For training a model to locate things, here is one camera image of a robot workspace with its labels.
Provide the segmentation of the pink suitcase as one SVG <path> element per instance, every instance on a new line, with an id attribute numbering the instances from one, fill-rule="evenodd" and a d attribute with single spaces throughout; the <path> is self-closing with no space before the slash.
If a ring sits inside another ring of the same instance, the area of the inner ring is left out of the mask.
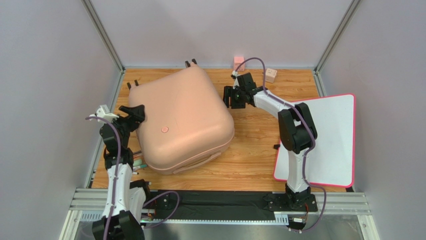
<path id="1" fill-rule="evenodd" d="M 204 69 L 195 61 L 148 83 L 132 83 L 130 107 L 144 106 L 136 130 L 146 164 L 163 175 L 197 168 L 231 144 L 234 119 Z"/>

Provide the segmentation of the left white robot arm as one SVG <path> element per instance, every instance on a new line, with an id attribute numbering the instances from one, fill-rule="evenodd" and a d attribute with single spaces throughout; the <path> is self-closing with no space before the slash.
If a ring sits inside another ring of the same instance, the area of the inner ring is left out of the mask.
<path id="1" fill-rule="evenodd" d="M 130 134 L 145 120 L 145 106 L 120 106 L 120 116 L 100 105 L 87 120 L 97 120 L 105 149 L 103 152 L 108 175 L 107 198 L 102 216 L 93 222 L 91 232 L 96 240 L 143 240 L 141 226 L 143 205 L 149 192 L 144 180 L 131 182 L 134 153 L 128 147 Z"/>

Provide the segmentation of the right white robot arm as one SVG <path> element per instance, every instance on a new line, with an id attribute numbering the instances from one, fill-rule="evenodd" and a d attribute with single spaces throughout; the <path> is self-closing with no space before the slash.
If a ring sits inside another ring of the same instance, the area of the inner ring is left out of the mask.
<path id="1" fill-rule="evenodd" d="M 223 101 L 232 109 L 252 105 L 277 118 L 282 147 L 288 152 L 288 177 L 285 184 L 285 203 L 293 211 L 309 209 L 315 197 L 305 175 L 307 153 L 315 147 L 318 136 L 309 106 L 285 101 L 264 86 L 257 86 L 250 73 L 233 71 L 233 86 L 225 86 Z"/>

